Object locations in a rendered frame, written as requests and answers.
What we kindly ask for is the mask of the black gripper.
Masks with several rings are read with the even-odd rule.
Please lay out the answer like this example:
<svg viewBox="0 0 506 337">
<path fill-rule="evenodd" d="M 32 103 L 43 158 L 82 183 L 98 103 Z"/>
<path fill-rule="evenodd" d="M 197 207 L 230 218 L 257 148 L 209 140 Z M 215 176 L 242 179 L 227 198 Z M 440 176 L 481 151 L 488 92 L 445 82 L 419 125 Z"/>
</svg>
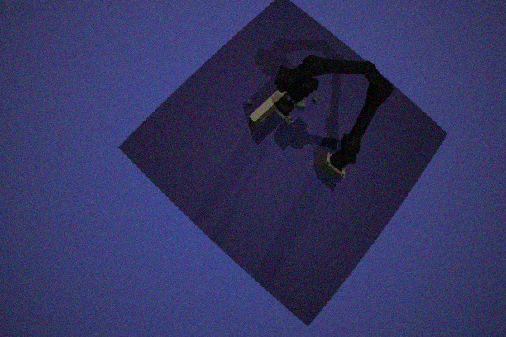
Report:
<svg viewBox="0 0 506 337">
<path fill-rule="evenodd" d="M 310 89 L 307 94 L 305 95 L 298 95 L 294 91 L 294 86 L 291 87 L 291 94 L 290 94 L 290 100 L 287 100 L 286 98 L 282 98 L 280 101 L 276 103 L 276 107 L 285 115 L 287 116 L 295 107 L 294 104 L 296 102 L 301 102 L 305 97 L 307 97 L 314 89 Z"/>
</svg>

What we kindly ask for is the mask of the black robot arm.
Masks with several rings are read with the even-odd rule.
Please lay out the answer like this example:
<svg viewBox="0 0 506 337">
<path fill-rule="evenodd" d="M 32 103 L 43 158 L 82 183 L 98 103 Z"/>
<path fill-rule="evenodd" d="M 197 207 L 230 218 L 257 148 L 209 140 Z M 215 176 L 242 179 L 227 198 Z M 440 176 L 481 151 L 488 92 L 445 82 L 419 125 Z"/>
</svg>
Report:
<svg viewBox="0 0 506 337">
<path fill-rule="evenodd" d="M 356 156 L 361 147 L 361 137 L 370 124 L 370 121 L 377 108 L 393 91 L 393 85 L 386 78 L 382 77 L 374 64 L 370 61 L 350 61 L 324 59 L 323 57 L 309 55 L 294 70 L 279 67 L 275 85 L 281 93 L 287 92 L 290 96 L 294 91 L 298 95 L 305 95 L 312 88 L 317 90 L 319 81 L 312 78 L 329 73 L 336 74 L 364 74 L 369 81 L 364 107 L 349 134 L 344 134 L 341 139 L 341 150 L 331 156 L 331 165 L 342 171 L 348 164 L 356 163 Z"/>
</svg>

